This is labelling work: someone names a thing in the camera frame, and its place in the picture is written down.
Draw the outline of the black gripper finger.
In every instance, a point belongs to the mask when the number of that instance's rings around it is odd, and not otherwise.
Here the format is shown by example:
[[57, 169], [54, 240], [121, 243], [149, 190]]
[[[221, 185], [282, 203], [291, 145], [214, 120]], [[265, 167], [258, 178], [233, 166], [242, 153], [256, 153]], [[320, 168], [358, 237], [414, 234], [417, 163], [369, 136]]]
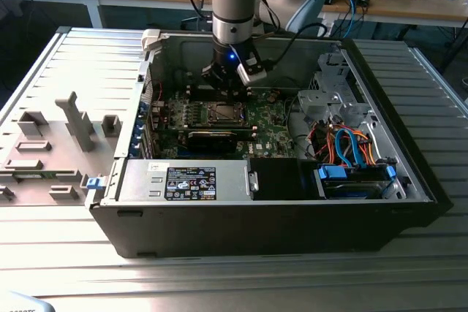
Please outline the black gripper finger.
[[235, 102], [245, 102], [249, 98], [249, 89], [243, 84], [240, 77], [236, 76], [233, 80], [233, 100]]
[[223, 66], [209, 64], [202, 68], [201, 76], [215, 90], [220, 99], [233, 99], [233, 91], [230, 86], [231, 76]]

